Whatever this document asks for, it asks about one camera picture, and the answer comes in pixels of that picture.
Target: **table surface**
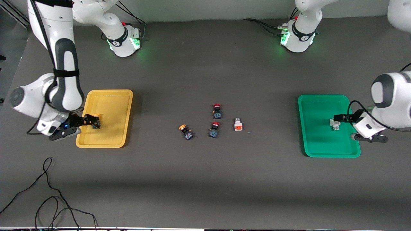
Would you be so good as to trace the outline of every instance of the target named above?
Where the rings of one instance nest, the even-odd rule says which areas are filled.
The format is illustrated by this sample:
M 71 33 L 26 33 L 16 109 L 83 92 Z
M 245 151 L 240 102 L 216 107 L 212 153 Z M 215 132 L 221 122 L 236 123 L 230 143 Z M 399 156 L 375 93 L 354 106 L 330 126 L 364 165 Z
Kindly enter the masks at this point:
M 4 107 L 0 206 L 54 157 L 51 183 L 100 226 L 409 230 L 411 134 L 387 131 L 388 143 L 361 143 L 356 159 L 309 158 L 297 98 L 343 94 L 371 104 L 372 81 L 411 60 L 410 38 L 386 17 L 324 19 L 319 32 L 296 54 L 249 21 L 152 23 L 142 49 L 119 58 L 98 28 L 76 27 L 83 91 L 134 92 L 127 144 L 80 149 L 73 137 L 27 136 L 35 119 Z M 12 89 L 50 71 L 47 51 L 31 35 Z M 215 103 L 224 118 L 212 139 Z M 236 117 L 242 132 L 233 131 Z M 195 132 L 190 141 L 178 130 L 183 123 Z M 0 216 L 0 226 L 33 226 L 51 195 L 41 179 Z M 54 206 L 41 210 L 44 224 Z M 93 225 L 87 215 L 77 220 Z M 66 213 L 59 225 L 74 223 Z

